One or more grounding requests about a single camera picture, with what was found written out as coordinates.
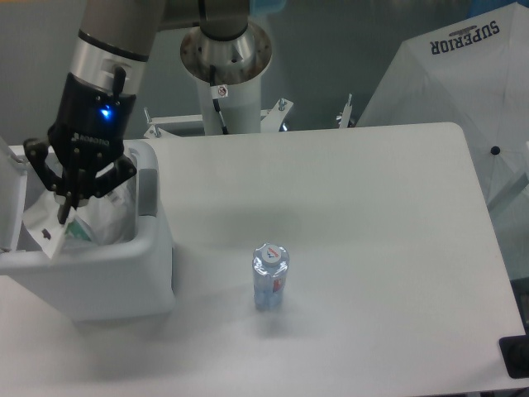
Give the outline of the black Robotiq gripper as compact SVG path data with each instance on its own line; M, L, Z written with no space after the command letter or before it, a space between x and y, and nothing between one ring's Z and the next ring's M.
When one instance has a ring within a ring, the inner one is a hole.
M25 156L42 184L64 197L57 215L60 225L84 200L100 199L136 175L136 167L123 155L123 137L136 101L136 95L124 93L125 80L125 73L115 73L106 90L67 74L49 140L23 142ZM52 147L61 175L46 163ZM109 171L97 176L111 163Z

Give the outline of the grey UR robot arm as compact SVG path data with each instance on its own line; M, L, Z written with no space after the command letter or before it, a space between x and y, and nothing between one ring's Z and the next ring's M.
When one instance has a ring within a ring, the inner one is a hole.
M58 221L136 173L123 137L156 35L187 32L180 56L208 87L258 77L271 44L252 17L282 1L89 1L55 122L44 139L24 142L26 157L58 199Z

